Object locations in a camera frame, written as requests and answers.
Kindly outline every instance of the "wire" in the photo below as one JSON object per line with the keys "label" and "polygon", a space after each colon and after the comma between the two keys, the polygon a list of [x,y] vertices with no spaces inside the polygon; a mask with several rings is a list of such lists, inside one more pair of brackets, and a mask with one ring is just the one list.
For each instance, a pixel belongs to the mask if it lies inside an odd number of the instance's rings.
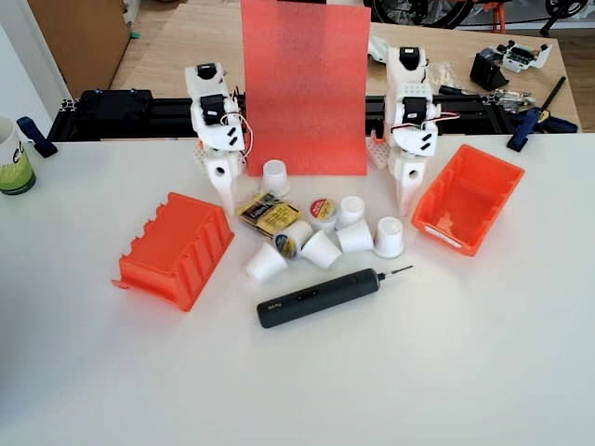
{"label": "wire", "polygon": [[461,117],[460,113],[443,111],[442,113],[440,113],[440,116],[438,116],[437,118],[427,119],[426,121],[421,123],[421,125],[417,125],[417,124],[413,124],[413,123],[394,125],[393,127],[390,128],[390,132],[392,133],[393,130],[397,130],[399,128],[404,128],[404,127],[423,128],[427,123],[438,123],[440,121],[449,121],[451,119],[458,119],[460,117]]}
{"label": "wire", "polygon": [[239,113],[238,111],[232,111],[230,113],[225,113],[223,116],[221,116],[220,119],[220,123],[221,125],[228,125],[229,124],[229,120],[227,123],[224,123],[223,120],[225,118],[227,118],[228,116],[237,116],[238,118],[240,118],[241,122],[244,122],[245,124],[245,128],[248,130],[248,132],[250,132],[250,144],[248,145],[248,150],[244,152],[244,159],[246,160],[248,155],[250,154],[250,152],[252,151],[252,147],[254,146],[254,131],[252,130],[252,126],[250,126],[250,123],[248,123],[248,120],[244,118],[244,116]]}

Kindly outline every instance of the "bicycle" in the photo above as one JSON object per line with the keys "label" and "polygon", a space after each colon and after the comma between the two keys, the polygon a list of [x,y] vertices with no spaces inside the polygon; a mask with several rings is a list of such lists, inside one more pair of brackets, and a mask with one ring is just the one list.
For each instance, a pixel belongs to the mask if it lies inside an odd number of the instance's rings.
{"label": "bicycle", "polygon": [[[364,5],[372,9],[372,21],[446,29],[456,28],[475,6],[483,5],[495,12],[493,30],[499,21],[500,30],[504,32],[503,6],[508,1],[511,0],[364,0]],[[588,0],[545,0],[549,17],[531,21],[547,20],[541,33],[548,36],[549,29],[558,19],[578,14],[587,3]]]}

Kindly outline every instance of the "wooden cabinet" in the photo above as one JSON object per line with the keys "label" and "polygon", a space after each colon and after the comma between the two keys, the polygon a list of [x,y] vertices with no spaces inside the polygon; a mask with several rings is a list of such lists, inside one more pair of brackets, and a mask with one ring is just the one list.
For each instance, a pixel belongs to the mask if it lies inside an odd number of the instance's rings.
{"label": "wooden cabinet", "polygon": [[108,88],[126,50],[122,0],[29,0],[73,95]]}

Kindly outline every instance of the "white paper cup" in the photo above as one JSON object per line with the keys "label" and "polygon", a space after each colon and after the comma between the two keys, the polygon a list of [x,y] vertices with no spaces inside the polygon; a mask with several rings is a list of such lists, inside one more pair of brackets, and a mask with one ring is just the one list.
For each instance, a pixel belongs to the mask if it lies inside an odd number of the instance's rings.
{"label": "white paper cup", "polygon": [[326,233],[319,230],[301,248],[301,255],[317,267],[327,269],[341,257],[341,252],[326,236]]}
{"label": "white paper cup", "polygon": [[308,220],[317,230],[331,233],[337,224],[337,205],[327,198],[314,200],[308,209]]}
{"label": "white paper cup", "polygon": [[289,180],[285,163],[280,160],[267,161],[262,167],[262,189],[277,198],[289,193]]}
{"label": "white paper cup", "polygon": [[248,260],[245,272],[259,282],[265,282],[270,277],[287,268],[287,262],[275,248],[264,242],[257,253]]}
{"label": "white paper cup", "polygon": [[338,208],[337,229],[342,230],[364,218],[364,200],[355,195],[341,200]]}
{"label": "white paper cup", "polygon": [[337,231],[338,242],[344,253],[359,253],[374,248],[370,228],[365,220]]}
{"label": "white paper cup", "polygon": [[304,220],[298,220],[292,223],[284,230],[279,231],[272,238],[277,251],[286,258],[295,258],[299,256],[301,247],[308,241],[314,233],[310,223]]}
{"label": "white paper cup", "polygon": [[403,223],[394,216],[378,221],[374,252],[381,257],[394,258],[403,252]]}

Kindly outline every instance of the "red translucent sheet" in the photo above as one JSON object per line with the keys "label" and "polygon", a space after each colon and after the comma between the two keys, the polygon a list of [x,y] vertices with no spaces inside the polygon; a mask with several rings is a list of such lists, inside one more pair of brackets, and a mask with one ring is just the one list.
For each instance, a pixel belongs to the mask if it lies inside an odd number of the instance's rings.
{"label": "red translucent sheet", "polygon": [[369,8],[243,0],[242,22],[249,175],[365,175]]}

